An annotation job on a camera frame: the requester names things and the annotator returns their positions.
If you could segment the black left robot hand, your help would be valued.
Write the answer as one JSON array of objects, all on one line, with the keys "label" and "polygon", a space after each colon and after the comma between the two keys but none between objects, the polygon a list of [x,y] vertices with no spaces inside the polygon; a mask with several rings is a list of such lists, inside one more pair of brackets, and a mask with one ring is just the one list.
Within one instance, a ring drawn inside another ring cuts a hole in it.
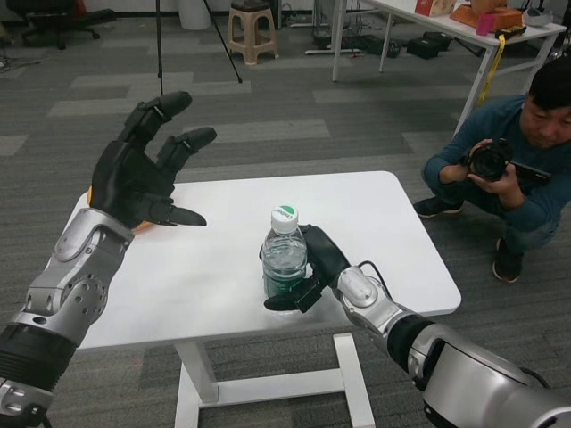
[{"label": "black left robot hand", "polygon": [[106,212],[124,226],[206,226],[206,219],[174,205],[171,195],[178,172],[189,158],[217,137],[211,127],[169,136],[152,160],[145,152],[160,128],[192,103],[186,91],[171,92],[138,103],[119,136],[95,165],[89,206]]}]

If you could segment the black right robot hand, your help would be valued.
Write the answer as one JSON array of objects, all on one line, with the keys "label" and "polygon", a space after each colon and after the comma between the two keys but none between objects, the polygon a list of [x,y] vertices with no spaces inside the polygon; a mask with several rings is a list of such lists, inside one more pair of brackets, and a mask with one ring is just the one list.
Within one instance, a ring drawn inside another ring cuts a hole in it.
[{"label": "black right robot hand", "polygon": [[260,248],[265,309],[306,313],[351,266],[320,227],[298,226],[291,234],[270,231]]}]

